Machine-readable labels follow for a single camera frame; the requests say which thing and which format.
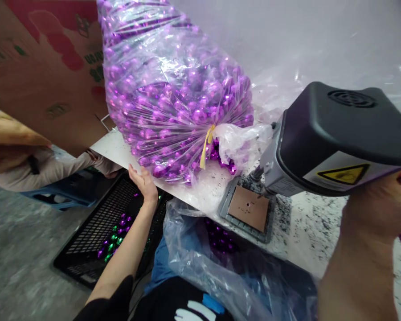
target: concrete floor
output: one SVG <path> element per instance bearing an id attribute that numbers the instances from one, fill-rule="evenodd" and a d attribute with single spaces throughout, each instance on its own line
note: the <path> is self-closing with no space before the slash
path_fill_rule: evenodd
<path id="1" fill-rule="evenodd" d="M 60 212 L 0 189 L 0 321 L 76 316 L 89 293 L 49 265 L 91 210 Z"/>

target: black shirt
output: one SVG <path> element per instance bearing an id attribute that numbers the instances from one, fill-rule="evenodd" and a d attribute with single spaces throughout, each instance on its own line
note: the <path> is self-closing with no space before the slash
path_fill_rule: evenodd
<path id="1" fill-rule="evenodd" d="M 134 278 L 125 278 L 110 299 L 89 302 L 74 321 L 127 321 Z M 173 277 L 141 299 L 135 310 L 134 321 L 146 320 L 233 321 L 208 294 L 189 282 Z"/>

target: black plastic crate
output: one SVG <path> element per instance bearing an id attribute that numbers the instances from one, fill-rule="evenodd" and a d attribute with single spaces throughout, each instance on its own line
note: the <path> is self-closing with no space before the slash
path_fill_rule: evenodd
<path id="1" fill-rule="evenodd" d="M 142 275 L 154 256 L 163 235 L 166 203 L 172 195 L 158 189 L 159 200 L 153 217 L 147 245 L 141 258 L 137 276 Z M 94 208 L 89 217 L 71 236 L 52 262 L 52 267 L 78 283 L 93 289 L 107 263 L 98 251 L 110 237 L 122 213 L 136 217 L 143 197 L 128 173 L 123 173 Z"/>

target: hand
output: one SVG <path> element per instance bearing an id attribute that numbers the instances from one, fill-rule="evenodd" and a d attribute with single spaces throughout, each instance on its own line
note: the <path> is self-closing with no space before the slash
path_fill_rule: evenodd
<path id="1" fill-rule="evenodd" d="M 129 177 L 137 185 L 141 194 L 144 196 L 144 202 L 155 201 L 157 202 L 157 188 L 151 174 L 141 166 L 141 175 L 129 164 Z"/>
<path id="2" fill-rule="evenodd" d="M 342 233 L 361 232 L 385 243 L 401 234 L 401 172 L 360 187 L 343 210 Z"/>

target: plastic bag of purple balls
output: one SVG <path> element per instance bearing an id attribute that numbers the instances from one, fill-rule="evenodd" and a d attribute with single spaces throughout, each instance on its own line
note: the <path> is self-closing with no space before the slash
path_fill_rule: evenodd
<path id="1" fill-rule="evenodd" d="M 317 320 L 314 277 L 260 251 L 174 198 L 167 203 L 168 266 L 218 300 L 235 320 Z"/>
<path id="2" fill-rule="evenodd" d="M 98 0 L 106 101 L 131 153 L 153 176 L 191 185 L 221 160 L 215 126 L 253 125 L 250 79 L 167 1 Z"/>

